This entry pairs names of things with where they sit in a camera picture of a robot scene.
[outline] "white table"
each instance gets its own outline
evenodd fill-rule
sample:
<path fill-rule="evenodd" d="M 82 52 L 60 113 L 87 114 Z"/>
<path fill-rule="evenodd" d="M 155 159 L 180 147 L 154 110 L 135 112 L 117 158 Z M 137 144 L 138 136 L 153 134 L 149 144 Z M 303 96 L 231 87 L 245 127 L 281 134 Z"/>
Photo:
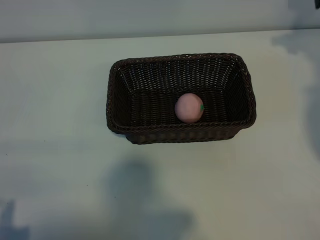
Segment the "white table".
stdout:
<path fill-rule="evenodd" d="M 0 233 L 320 239 L 319 43 L 320 29 L 0 44 Z M 208 52 L 246 62 L 251 128 L 226 141 L 150 145 L 109 131 L 115 61 Z"/>

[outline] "ball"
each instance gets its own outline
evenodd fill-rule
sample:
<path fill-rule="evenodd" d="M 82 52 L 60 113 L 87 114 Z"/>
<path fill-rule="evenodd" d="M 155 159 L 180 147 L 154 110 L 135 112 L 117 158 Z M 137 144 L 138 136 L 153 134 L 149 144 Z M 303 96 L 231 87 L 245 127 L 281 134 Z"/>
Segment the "ball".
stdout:
<path fill-rule="evenodd" d="M 204 113 L 204 103 L 193 93 L 186 93 L 179 97 L 174 108 L 178 119 L 186 124 L 198 121 Z"/>

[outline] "wicker basket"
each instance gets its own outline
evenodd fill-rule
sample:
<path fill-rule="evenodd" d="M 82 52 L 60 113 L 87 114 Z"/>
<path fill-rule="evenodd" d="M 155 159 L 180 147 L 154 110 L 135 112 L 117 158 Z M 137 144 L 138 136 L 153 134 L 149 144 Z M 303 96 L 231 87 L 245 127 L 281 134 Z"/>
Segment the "wicker basket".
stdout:
<path fill-rule="evenodd" d="M 203 101 L 196 123 L 175 115 L 185 93 Z M 242 58 L 231 53 L 120 60 L 110 70 L 106 119 L 111 131 L 134 144 L 231 139 L 256 120 L 251 76 Z"/>

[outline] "wall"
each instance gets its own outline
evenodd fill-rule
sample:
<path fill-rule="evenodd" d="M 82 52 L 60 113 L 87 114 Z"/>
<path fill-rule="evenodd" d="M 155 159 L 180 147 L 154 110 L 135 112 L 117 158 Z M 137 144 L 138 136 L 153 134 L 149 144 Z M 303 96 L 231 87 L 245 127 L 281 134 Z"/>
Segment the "wall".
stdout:
<path fill-rule="evenodd" d="M 316 27 L 314 0 L 0 0 L 2 43 Z"/>

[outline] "basket rim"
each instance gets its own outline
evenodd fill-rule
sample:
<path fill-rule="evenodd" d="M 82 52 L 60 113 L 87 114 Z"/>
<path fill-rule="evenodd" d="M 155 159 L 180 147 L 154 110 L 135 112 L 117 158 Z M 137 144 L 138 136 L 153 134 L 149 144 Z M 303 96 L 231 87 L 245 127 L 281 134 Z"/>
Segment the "basket rim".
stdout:
<path fill-rule="evenodd" d="M 222 121 L 222 122 L 195 122 L 195 123 L 178 123 L 178 124 L 158 124 L 158 125 L 142 125 L 142 126 L 126 126 L 121 125 L 113 118 L 113 98 L 114 91 L 111 85 L 115 84 L 115 78 L 112 77 L 116 73 L 119 67 L 133 63 L 157 63 L 166 62 L 168 60 L 182 60 L 182 59 L 233 59 L 235 62 L 242 66 L 243 80 L 246 84 L 246 97 L 249 103 L 248 118 L 241 121 Z M 248 71 L 247 65 L 243 59 L 234 53 L 192 53 L 192 54 L 180 54 L 170 56 L 154 56 L 154 57 L 139 57 L 122 59 L 115 62 L 111 69 L 108 82 L 107 91 L 107 103 L 106 103 L 106 118 L 108 128 L 116 134 L 143 134 L 150 132 L 177 132 L 177 131 L 195 131 L 195 130 L 211 130 L 215 129 L 244 129 L 249 128 L 255 123 L 257 118 L 256 113 L 256 99 L 252 88 L 251 75 Z"/>

